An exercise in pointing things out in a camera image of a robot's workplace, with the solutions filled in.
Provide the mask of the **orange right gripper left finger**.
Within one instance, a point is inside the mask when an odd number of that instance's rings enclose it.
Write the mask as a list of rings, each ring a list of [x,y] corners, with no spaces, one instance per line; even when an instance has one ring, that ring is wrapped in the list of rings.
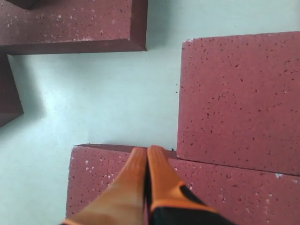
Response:
[[[142,225],[147,150],[132,149],[114,182],[63,225]]]

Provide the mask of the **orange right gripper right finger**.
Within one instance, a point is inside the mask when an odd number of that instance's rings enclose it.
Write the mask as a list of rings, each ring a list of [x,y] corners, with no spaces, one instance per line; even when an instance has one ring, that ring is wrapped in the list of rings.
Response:
[[[225,218],[197,198],[170,165],[166,150],[147,149],[150,225],[224,225]]]

